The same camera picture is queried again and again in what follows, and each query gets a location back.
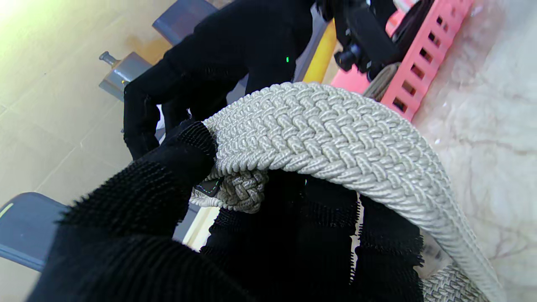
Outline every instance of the white marble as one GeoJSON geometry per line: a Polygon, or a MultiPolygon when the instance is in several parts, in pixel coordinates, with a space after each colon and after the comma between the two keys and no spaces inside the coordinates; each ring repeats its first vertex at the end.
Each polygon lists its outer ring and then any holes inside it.
{"type": "Polygon", "coordinates": [[[439,153],[508,301],[535,301],[537,1],[476,0],[474,12],[412,122],[439,153]]]}

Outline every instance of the pink crate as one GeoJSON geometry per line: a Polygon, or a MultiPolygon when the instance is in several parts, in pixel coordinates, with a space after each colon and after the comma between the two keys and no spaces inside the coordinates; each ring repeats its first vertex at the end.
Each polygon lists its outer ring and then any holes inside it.
{"type": "MultiPolygon", "coordinates": [[[[472,4],[473,0],[436,0],[433,3],[382,98],[382,104],[412,120],[472,4]]],[[[401,22],[402,16],[404,13],[398,11],[391,17],[386,26],[389,34],[401,22]]],[[[348,73],[340,70],[332,85],[363,93],[369,83],[353,68],[348,73]]]]}

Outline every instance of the person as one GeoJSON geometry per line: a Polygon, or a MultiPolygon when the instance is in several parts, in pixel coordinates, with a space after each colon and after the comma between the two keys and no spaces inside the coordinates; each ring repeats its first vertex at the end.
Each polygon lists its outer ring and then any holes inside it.
{"type": "Polygon", "coordinates": [[[258,213],[221,209],[200,253],[173,241],[215,154],[186,120],[76,202],[27,301],[423,301],[418,227],[361,198],[353,264],[357,194],[311,176],[269,171],[258,213]]]}
{"type": "Polygon", "coordinates": [[[249,74],[246,94],[292,81],[295,60],[312,34],[315,0],[235,0],[125,87],[124,141],[134,160],[158,146],[163,104],[166,131],[188,118],[205,120],[249,74]]]}

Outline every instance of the woven rope coil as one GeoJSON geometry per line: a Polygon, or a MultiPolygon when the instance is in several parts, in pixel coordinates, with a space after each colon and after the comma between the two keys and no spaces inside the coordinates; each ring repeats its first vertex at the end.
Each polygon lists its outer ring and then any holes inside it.
{"type": "MultiPolygon", "coordinates": [[[[227,180],[216,198],[194,191],[192,202],[255,212],[267,169],[341,184],[430,233],[491,302],[505,301],[438,156],[407,120],[384,105],[331,86],[284,83],[241,98],[204,124],[218,143],[209,179],[227,180]]],[[[434,297],[427,292],[427,299],[434,297]]]]}

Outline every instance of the gloved hand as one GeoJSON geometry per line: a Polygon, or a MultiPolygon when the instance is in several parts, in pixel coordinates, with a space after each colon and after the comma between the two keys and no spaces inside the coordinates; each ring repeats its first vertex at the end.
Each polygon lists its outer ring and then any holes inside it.
{"type": "Polygon", "coordinates": [[[209,130],[202,122],[189,119],[167,133],[162,144],[139,161],[160,163],[188,189],[209,175],[215,157],[216,143],[209,130]]]}

